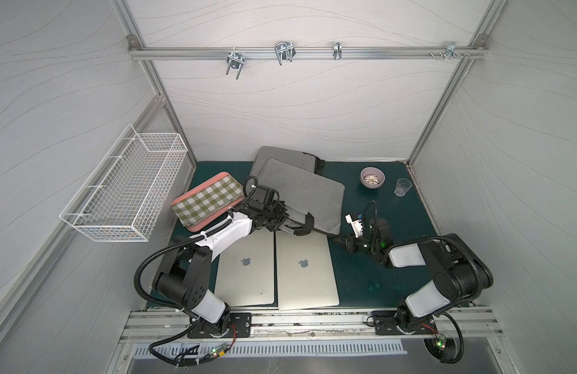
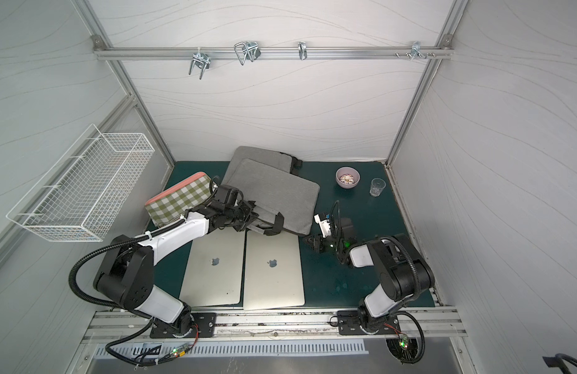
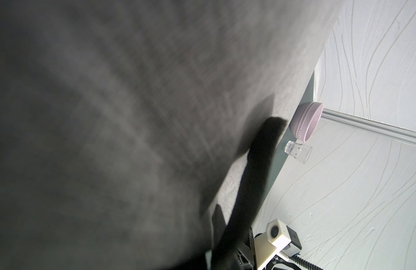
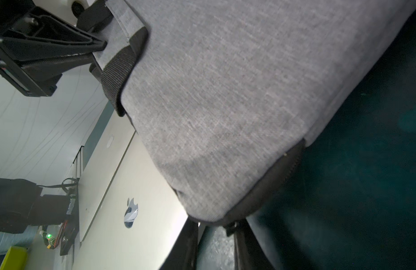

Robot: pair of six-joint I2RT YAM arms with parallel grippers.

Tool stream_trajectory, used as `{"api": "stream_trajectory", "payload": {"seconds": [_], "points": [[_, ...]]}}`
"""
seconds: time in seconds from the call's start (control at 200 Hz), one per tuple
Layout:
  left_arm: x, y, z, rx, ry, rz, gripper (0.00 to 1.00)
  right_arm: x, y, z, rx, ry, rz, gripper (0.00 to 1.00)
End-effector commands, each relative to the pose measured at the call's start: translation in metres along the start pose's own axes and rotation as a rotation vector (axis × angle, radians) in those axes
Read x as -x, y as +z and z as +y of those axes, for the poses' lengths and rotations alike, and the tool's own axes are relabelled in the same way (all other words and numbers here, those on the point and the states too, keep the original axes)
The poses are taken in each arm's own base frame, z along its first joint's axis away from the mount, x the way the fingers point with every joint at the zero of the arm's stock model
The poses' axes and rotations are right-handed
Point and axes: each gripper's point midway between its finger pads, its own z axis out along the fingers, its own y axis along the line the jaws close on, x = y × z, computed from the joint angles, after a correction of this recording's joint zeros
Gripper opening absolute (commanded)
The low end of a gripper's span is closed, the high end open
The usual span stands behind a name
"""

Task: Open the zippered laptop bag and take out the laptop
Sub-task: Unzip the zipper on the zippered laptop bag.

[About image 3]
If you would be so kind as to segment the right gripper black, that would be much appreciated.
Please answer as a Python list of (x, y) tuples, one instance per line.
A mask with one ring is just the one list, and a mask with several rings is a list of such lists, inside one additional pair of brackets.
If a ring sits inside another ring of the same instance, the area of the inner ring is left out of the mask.
[(250, 227), (236, 249), (243, 270), (272, 270), (278, 262), (279, 252), (268, 241), (266, 231), (255, 236)]

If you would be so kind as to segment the grey laptop sleeve bag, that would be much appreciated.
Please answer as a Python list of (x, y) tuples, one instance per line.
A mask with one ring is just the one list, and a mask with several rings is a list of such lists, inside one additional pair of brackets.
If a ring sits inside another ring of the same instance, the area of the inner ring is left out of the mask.
[(0, 270), (239, 269), (343, 5), (0, 1)]

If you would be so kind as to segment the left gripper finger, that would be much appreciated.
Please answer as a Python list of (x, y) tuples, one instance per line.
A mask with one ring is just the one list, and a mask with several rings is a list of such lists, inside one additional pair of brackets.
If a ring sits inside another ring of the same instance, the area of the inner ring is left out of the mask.
[(214, 249), (220, 242), (224, 231), (227, 227), (226, 220), (222, 208), (216, 204), (211, 214), (211, 234), (212, 234), (212, 248)]

